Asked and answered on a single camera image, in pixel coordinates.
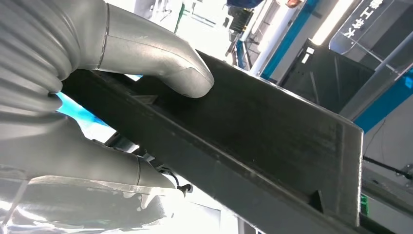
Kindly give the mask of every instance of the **white surface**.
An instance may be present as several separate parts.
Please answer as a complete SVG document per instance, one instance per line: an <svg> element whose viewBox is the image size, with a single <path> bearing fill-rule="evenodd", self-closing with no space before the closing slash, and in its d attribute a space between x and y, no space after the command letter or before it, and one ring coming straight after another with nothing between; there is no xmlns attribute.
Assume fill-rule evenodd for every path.
<svg viewBox="0 0 413 234"><path fill-rule="evenodd" d="M352 3L353 0L339 0L311 41L321 45Z"/></svg>

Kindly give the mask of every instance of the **metal frame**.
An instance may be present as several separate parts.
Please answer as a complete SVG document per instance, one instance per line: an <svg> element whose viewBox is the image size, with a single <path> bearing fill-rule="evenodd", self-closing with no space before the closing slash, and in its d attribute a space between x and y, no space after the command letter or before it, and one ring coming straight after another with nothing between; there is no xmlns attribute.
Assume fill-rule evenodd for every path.
<svg viewBox="0 0 413 234"><path fill-rule="evenodd" d="M300 154L273 155L271 158L271 152L267 152L282 144L269 137L278 136L278 141L282 141L283 133L290 134L291 139L295 138L294 140L306 145L308 148L304 151L316 150L317 145L311 142L322 139L312 139L311 136L326 130L324 123L341 125L345 129L345 136L341 132L333 138L343 137L342 140L349 140L353 145L359 134L361 138L360 130L337 115L285 90L250 77L217 59L204 54L201 56L210 67L216 82L206 98L183 97L154 78L142 78L134 83L124 75L84 70L74 72L64 81L63 92L266 233L369 233L357 227L358 219L352 221L354 217L358 217L360 177L357 172L360 162L357 151L361 145L354 148L348 148L345 144L334 146L340 148L340 154L347 155L346 160L339 163L343 170L335 170L336 158L342 155L325 157L322 155L324 146L318 154L313 155L313 160L319 163L310 166L306 164L311 162L305 161L305 157L300 157ZM147 105L140 101L139 96L153 95L154 92L158 94L154 104ZM262 100L262 96L254 96L257 93L271 98L273 103ZM221 100L222 105L212 105L216 100ZM224 112L225 105L230 104L236 110L227 110L226 117L232 118L233 123L228 122L228 119L213 119L214 115L203 117L203 111L210 112L209 108L220 107L216 110ZM306 117L303 118L297 111L306 113ZM215 113L218 117L222 117L222 114ZM290 121L294 125L284 128L282 125L275 127L276 124L265 125L276 122L276 119L259 123L260 119L269 117L277 117L281 123ZM295 122L294 119L305 119L305 123ZM247 142L251 141L248 147L252 149L250 152L240 151L246 149L245 146L231 145L237 140L225 142L225 137L213 137L213 134L231 134L224 131L225 125L240 126L240 121L245 121L250 126L239 129L239 133L244 133L242 136L234 132L232 137L238 140L245 137ZM300 129L303 130L296 134L295 131ZM308 129L313 132L306 135ZM259 139L256 139L257 134L261 135ZM323 165L324 161L328 163L330 159L330 165ZM269 164L268 160L273 162L273 170L265 167ZM290 170L291 164L297 167ZM323 172L322 168L325 170L326 167L331 167L331 170ZM319 184L322 175L328 177L331 184ZM312 183L305 181L307 176ZM335 179L339 179L339 184L336 184ZM309 191L319 196L312 196ZM338 194L341 196L339 201L335 200ZM330 209L331 199L337 207L355 206L346 212L336 212Z"/></svg>

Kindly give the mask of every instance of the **black cable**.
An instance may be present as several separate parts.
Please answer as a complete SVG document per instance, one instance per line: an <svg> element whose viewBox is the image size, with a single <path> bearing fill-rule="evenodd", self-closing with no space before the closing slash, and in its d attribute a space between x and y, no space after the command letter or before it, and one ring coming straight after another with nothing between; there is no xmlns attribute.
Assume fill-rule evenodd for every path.
<svg viewBox="0 0 413 234"><path fill-rule="evenodd" d="M170 173L170 176L172 176L172 177L175 179L175 181L176 181L176 186L179 187L178 178L177 178L172 172Z"/></svg>
<svg viewBox="0 0 413 234"><path fill-rule="evenodd" d="M372 159L372 158L369 158L369 157L367 157L367 156L363 156L363 160L364 160L364 161L367 161L367 162L370 162L370 163L372 163L372 164L375 164L375 165L377 165L377 166L380 166L380 167L382 167L382 168L385 168L385 169L387 169L387 170L396 172L396 173L404 176L406 179L409 179L409 180L412 180L412 179L413 179L413 175L409 174L408 172L401 171L401 170L399 170L399 169L397 169L397 168L391 167L391 166L389 166L389 165L387 165L387 164L381 163L381 162L379 162L379 161L377 161L377 160L374 160L374 159Z"/></svg>
<svg viewBox="0 0 413 234"><path fill-rule="evenodd" d="M176 186L179 187L178 178L175 176L175 174L172 172L171 169L169 169L169 168L167 168L167 167L162 167L159 171L160 171L160 172L161 172L161 171L164 171L167 175L170 175L171 177L173 177L173 178L175 179Z"/></svg>

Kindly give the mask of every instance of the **white wall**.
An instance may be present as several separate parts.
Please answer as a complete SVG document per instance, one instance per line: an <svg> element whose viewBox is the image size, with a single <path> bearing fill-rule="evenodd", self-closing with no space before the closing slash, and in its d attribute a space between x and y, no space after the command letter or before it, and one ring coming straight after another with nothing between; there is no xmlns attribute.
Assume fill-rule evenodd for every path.
<svg viewBox="0 0 413 234"><path fill-rule="evenodd" d="M413 163L413 96L366 133L363 151L366 156L398 169ZM404 186L409 182L371 163L364 163L364 166Z"/></svg>

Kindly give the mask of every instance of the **bright light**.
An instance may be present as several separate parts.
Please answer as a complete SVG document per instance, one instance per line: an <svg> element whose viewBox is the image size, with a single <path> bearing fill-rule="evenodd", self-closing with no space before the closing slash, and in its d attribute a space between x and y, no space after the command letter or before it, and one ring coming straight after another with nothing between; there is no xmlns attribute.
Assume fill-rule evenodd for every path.
<svg viewBox="0 0 413 234"><path fill-rule="evenodd" d="M330 12L324 23L316 32L311 41L316 45L321 45L330 32L333 30L338 21L343 17L354 0L338 0L334 9Z"/></svg>
<svg viewBox="0 0 413 234"><path fill-rule="evenodd" d="M267 0L265 2L265 5L263 9L261 10L260 14L258 15L257 20L254 23L254 26L252 27L252 34L255 34L258 30L258 27L261 25L261 22L263 21L265 15L267 14L268 9L270 8L272 3L272 0Z"/></svg>
<svg viewBox="0 0 413 234"><path fill-rule="evenodd" d="M306 63L309 57L310 57L309 54L305 54L305 55L304 55L304 58L303 58L302 61L301 61L301 63Z"/></svg>
<svg viewBox="0 0 413 234"><path fill-rule="evenodd" d="M290 10L290 8L288 8L285 5L282 5L278 8L277 12L271 20L270 26L264 33L263 39L260 41L260 44L258 45L258 51L262 52L267 48L269 41L271 40L274 33L279 29L282 19L284 19L285 15L287 15L288 10Z"/></svg>

